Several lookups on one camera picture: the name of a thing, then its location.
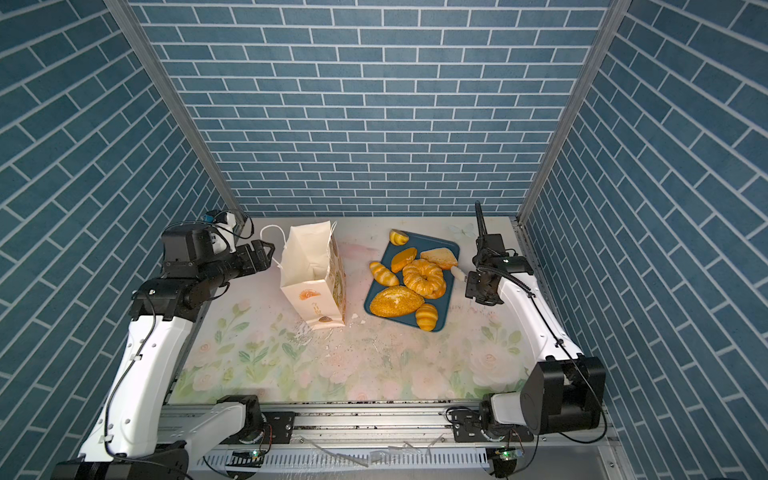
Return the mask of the small yellow bread piece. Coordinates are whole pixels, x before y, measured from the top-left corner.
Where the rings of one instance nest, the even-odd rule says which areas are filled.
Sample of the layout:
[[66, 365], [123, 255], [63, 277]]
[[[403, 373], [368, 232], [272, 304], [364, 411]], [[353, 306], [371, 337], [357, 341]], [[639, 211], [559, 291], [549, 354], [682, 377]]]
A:
[[389, 241], [395, 246], [404, 246], [409, 241], [409, 236], [399, 230], [391, 230], [389, 233]]

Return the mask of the small striped croissant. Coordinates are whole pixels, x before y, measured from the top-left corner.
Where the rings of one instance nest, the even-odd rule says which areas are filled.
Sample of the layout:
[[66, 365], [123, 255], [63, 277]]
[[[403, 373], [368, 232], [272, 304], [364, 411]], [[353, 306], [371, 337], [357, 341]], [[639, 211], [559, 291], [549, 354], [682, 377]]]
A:
[[415, 312], [414, 316], [418, 327], [421, 330], [431, 332], [436, 328], [438, 322], [437, 308], [429, 303], [422, 304]]

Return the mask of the large twisted ring bread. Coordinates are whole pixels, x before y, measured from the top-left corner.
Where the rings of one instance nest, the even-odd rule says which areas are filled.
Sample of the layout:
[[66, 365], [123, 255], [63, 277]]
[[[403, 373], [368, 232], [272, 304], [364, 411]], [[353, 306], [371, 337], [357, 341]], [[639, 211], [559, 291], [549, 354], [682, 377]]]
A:
[[443, 270], [431, 262], [414, 260], [402, 270], [402, 274], [405, 286], [425, 299], [438, 299], [446, 293]]

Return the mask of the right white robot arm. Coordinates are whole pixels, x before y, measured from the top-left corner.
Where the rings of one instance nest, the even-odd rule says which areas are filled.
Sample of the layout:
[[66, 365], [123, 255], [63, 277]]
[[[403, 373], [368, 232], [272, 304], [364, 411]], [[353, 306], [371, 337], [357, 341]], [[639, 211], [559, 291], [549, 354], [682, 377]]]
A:
[[522, 386], [486, 394], [478, 420], [458, 429], [476, 429], [490, 442], [522, 441], [560, 435], [579, 445], [602, 441], [608, 433], [603, 406], [606, 369], [568, 336], [543, 298], [533, 270], [522, 257], [450, 272], [465, 283], [465, 296], [484, 306], [499, 306], [522, 327], [534, 364]]

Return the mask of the orange oval bread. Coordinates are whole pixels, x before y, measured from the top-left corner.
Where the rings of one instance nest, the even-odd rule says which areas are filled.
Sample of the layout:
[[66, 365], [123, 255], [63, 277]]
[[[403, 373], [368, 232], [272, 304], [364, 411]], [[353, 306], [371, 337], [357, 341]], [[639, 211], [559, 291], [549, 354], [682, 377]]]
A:
[[402, 271], [408, 264], [416, 259], [417, 255], [418, 250], [415, 247], [398, 252], [391, 261], [390, 270], [393, 273]]

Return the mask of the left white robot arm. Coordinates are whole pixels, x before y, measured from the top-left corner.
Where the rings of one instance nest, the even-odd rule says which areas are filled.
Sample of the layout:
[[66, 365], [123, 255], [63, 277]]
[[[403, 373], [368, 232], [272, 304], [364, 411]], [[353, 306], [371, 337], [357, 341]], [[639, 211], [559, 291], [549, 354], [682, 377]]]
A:
[[167, 391], [201, 308], [231, 280], [268, 270], [275, 251], [254, 240], [215, 252], [195, 230], [162, 242], [162, 273], [133, 295], [125, 350], [102, 411], [78, 455], [54, 467], [54, 479], [186, 479], [190, 464], [222, 441], [249, 444], [267, 433], [257, 396], [235, 395], [161, 441]]

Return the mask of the white paper bread bag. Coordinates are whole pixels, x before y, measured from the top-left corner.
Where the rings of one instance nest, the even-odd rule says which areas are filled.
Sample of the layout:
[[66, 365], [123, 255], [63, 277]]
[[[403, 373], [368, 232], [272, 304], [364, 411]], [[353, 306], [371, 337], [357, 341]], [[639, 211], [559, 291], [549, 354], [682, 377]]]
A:
[[346, 275], [331, 221], [271, 227], [282, 236], [280, 289], [312, 330], [346, 325]]

